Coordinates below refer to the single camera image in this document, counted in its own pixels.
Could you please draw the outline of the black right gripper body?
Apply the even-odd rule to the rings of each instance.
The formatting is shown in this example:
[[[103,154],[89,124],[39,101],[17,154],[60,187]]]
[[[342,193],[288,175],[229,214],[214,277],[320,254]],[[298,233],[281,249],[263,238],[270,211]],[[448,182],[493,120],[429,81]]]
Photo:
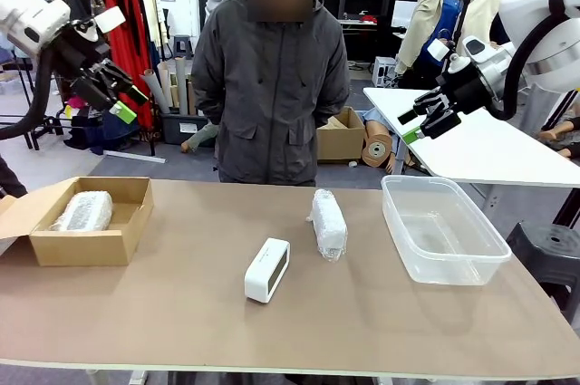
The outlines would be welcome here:
[[[455,112],[470,114],[491,103],[489,87],[471,60],[450,61],[436,82]]]

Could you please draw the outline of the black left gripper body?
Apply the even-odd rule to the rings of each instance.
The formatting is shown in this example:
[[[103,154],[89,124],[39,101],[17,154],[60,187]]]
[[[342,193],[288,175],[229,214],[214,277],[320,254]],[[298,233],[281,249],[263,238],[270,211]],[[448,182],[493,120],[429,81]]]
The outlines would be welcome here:
[[[67,24],[51,42],[53,70],[74,80],[110,55],[110,46],[96,24]]]

